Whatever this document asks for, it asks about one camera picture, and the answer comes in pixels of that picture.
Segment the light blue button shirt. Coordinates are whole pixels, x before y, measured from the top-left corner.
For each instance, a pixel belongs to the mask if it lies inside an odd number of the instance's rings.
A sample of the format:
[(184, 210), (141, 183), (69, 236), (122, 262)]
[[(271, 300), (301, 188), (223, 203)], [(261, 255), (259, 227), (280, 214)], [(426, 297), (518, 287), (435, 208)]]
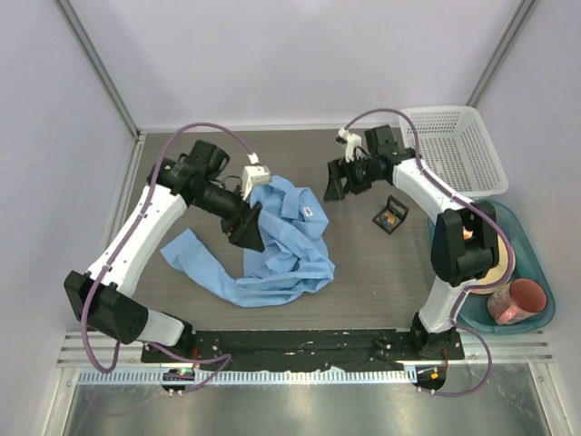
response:
[(315, 293), (334, 280), (323, 234), (329, 219), (308, 187), (274, 175), (251, 193), (260, 203), (261, 253), (243, 252), (243, 276), (231, 277), (195, 233), (187, 229), (161, 249), (175, 270), (215, 296), (243, 308), (278, 306)]

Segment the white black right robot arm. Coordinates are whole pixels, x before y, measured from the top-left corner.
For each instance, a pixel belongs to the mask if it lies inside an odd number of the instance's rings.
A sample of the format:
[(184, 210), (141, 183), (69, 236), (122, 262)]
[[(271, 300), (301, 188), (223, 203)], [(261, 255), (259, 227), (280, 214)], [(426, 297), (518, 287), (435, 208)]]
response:
[(425, 164), (414, 148), (397, 144), (389, 125), (363, 135), (339, 130), (344, 155), (328, 163), (324, 201), (360, 194), (375, 182), (406, 193), (434, 223), (430, 262), (435, 281), (423, 307), (414, 315), (410, 348), (422, 359), (437, 357), (450, 343), (464, 293), (497, 266), (499, 248), (494, 208), (453, 191)]

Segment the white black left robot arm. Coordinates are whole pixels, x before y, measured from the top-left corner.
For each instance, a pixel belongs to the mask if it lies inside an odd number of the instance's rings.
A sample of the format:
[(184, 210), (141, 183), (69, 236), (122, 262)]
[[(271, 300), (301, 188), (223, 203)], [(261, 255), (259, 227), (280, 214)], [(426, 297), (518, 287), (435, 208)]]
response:
[(249, 160), (241, 186), (234, 190), (218, 183), (229, 155), (202, 140), (189, 153), (176, 160), (163, 158), (153, 167), (137, 206), (104, 253), (86, 272), (70, 272), (64, 280), (74, 315), (85, 329), (121, 344), (154, 342), (173, 362), (192, 356), (192, 325), (146, 308), (133, 294), (161, 239), (191, 206), (219, 217), (230, 244), (263, 251), (261, 205), (248, 200), (254, 187), (271, 181), (271, 173), (257, 154), (250, 154)]

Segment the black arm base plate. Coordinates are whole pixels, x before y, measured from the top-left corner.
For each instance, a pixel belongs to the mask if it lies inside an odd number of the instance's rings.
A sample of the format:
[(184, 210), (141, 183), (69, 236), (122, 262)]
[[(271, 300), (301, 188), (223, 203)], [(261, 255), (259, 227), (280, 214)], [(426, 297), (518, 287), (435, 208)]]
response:
[(227, 369), (234, 372), (345, 372), (390, 371), (407, 361), (461, 361), (465, 353), (457, 332), (444, 349), (419, 352), (409, 331), (295, 330), (198, 331), (186, 347), (188, 359), (208, 360), (231, 355)]

